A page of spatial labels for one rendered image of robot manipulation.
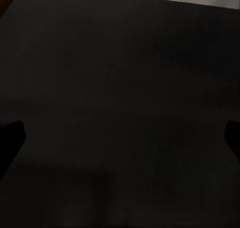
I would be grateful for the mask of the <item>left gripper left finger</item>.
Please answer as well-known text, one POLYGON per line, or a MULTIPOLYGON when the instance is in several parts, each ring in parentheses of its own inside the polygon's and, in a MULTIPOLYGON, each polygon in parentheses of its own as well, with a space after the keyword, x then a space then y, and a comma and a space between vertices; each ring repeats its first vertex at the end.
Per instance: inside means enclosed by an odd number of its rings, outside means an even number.
POLYGON ((26 140, 22 121, 0 126, 0 181, 26 140))

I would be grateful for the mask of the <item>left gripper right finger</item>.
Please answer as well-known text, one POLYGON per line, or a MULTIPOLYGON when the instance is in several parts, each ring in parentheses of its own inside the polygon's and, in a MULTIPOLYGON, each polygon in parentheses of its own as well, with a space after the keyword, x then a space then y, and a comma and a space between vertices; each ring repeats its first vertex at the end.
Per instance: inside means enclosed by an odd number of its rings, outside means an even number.
POLYGON ((228 121, 224 138, 240 161, 240 123, 235 121, 228 121))

